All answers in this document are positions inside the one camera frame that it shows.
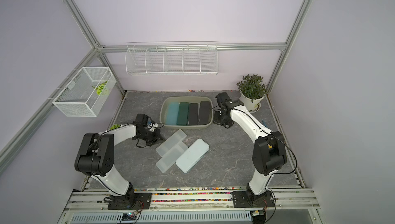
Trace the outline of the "black pencil case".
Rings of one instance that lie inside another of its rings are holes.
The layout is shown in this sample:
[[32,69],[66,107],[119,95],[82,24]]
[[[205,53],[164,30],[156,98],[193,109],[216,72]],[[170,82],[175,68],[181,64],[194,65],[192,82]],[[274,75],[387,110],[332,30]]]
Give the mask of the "black pencil case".
[[202,101],[199,107],[198,125],[207,125],[209,123],[209,115],[211,111],[211,103]]
[[199,119],[199,104],[198,103],[189,103],[188,110],[188,125],[198,125]]

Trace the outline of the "teal ribbed pencil case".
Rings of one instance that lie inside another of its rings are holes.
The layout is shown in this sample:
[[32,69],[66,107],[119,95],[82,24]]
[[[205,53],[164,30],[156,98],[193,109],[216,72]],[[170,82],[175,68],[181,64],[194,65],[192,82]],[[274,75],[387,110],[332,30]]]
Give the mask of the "teal ribbed pencil case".
[[171,102],[167,108],[166,125],[176,125],[179,111],[179,103]]

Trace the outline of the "grey-green plastic storage box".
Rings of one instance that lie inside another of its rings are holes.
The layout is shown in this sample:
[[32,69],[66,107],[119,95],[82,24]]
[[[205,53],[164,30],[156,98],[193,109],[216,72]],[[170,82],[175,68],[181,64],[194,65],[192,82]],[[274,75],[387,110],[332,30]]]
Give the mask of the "grey-green plastic storage box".
[[203,129],[213,122],[213,107],[208,97],[169,97],[162,104],[159,120],[168,128]]

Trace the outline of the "dark green pencil case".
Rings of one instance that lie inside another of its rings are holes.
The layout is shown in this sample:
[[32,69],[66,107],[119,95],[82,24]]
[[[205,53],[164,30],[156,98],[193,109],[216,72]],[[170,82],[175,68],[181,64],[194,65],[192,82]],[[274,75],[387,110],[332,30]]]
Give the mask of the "dark green pencil case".
[[177,125],[187,125],[188,122],[189,103],[181,102],[179,104]]

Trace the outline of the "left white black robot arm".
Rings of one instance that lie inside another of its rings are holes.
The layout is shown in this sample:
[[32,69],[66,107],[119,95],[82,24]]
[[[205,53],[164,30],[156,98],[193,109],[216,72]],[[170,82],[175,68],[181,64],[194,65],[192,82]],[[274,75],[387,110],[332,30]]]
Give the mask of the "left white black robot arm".
[[134,203],[133,185],[115,167],[115,146],[128,139],[143,140],[147,147],[164,141],[160,128],[153,123],[122,124],[102,133],[87,133],[83,136],[74,167],[104,186],[112,200]]

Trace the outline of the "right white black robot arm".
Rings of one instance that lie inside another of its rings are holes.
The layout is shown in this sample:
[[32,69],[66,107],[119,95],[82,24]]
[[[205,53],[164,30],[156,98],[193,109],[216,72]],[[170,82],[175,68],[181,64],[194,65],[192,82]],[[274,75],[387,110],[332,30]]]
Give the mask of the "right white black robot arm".
[[225,128],[238,124],[254,144],[252,161],[255,172],[247,185],[247,195],[254,199],[264,195],[274,175],[287,163],[282,134],[260,123],[240,101],[227,100],[218,104],[213,123]]

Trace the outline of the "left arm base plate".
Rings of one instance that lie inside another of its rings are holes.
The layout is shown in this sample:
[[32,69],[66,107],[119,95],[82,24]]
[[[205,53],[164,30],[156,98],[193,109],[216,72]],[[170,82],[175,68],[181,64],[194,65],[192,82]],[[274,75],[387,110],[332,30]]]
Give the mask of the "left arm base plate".
[[108,210],[147,210],[151,204],[151,193],[134,193],[130,196],[110,195],[103,199],[108,203]]

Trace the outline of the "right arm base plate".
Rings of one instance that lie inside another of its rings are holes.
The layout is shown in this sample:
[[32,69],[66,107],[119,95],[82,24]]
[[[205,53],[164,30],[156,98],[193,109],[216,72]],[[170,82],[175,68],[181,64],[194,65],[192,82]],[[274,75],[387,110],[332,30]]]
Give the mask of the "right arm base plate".
[[254,195],[252,191],[234,191],[230,194],[234,208],[272,208],[275,206],[273,195],[266,191]]

